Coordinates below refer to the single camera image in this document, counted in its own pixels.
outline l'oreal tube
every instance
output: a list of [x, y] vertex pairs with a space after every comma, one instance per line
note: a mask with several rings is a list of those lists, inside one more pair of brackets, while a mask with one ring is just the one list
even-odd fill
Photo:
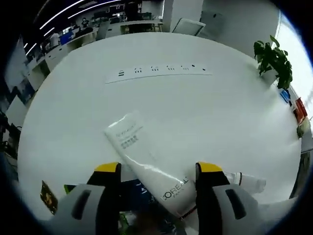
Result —
[[182, 217], [195, 206], [196, 189], [183, 175], [165, 170], [138, 112], [127, 114], [105, 129], [121, 158], [147, 190], [170, 213]]

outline person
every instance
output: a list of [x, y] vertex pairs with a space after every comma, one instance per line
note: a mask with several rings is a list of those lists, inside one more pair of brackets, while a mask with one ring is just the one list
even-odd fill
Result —
[[82, 26], [83, 28], [86, 28], [89, 25], [89, 20], [86, 19], [86, 17], [83, 17]]
[[50, 49], [53, 49], [59, 45], [59, 34], [54, 33], [50, 37]]

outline ceiling light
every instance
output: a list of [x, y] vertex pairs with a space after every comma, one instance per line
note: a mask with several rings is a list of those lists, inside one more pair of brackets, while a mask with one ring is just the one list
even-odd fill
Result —
[[83, 13], [84, 11], [88, 11], [89, 9], [92, 9], [92, 8], [94, 8], [94, 7], [96, 7], [96, 6], [101, 6], [101, 5], [108, 4], [108, 3], [111, 3], [111, 2], [116, 2], [116, 1], [121, 1], [121, 0], [113, 0], [113, 1], [108, 1], [108, 2], [104, 2], [104, 3], [100, 3], [100, 4], [95, 5], [95, 6], [91, 6], [91, 7], [87, 8], [87, 9], [84, 9], [84, 10], [82, 10], [82, 11], [80, 11], [80, 12], [75, 13], [74, 15], [68, 17], [68, 19], [72, 18], [73, 16], [77, 16], [78, 14]]
[[35, 47], [35, 45], [37, 45], [37, 43], [35, 43], [32, 47], [31, 47], [31, 49], [29, 49], [29, 51], [26, 53], [26, 56], [30, 53], [30, 51]]
[[43, 26], [40, 27], [40, 29], [42, 29], [43, 27], [45, 27], [51, 20], [53, 20], [54, 18], [56, 18], [58, 15], [62, 14], [63, 12], [65, 12], [66, 10], [70, 9], [72, 6], [75, 6], [77, 4], [79, 4], [80, 2], [85, 1], [85, 0], [79, 0], [76, 3], [73, 3], [72, 5], [68, 6], [67, 8], [63, 9], [62, 11], [60, 11], [58, 14], [56, 14], [55, 16], [53, 16], [50, 20], [48, 20], [46, 23], [43, 24]]
[[45, 34], [44, 34], [44, 37], [47, 36], [48, 33], [50, 33], [52, 30], [54, 30], [54, 27], [53, 27], [51, 30], [49, 30], [47, 33], [45, 33]]

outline white table surface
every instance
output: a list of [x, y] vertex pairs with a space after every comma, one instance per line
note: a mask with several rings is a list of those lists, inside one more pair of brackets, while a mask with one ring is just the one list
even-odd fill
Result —
[[[166, 76], [105, 84], [113, 71], [138, 65], [201, 63], [212, 76]], [[72, 51], [44, 81], [26, 115], [18, 171], [23, 199], [40, 219], [41, 180], [57, 198], [63, 184], [85, 183], [94, 168], [121, 158], [103, 130], [141, 112], [168, 165], [184, 174], [197, 161], [267, 179], [255, 198], [285, 200], [294, 185], [300, 145], [296, 120], [256, 62], [222, 44], [189, 35], [138, 33]]]

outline potted plant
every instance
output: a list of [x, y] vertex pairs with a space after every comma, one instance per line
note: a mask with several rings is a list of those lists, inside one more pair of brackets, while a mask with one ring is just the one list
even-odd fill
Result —
[[287, 59], [288, 52], [279, 48], [278, 41], [270, 35], [270, 39], [276, 44], [271, 48], [270, 43], [256, 41], [254, 43], [254, 58], [259, 64], [260, 76], [270, 84], [278, 79], [278, 88], [287, 89], [292, 81], [291, 64]]

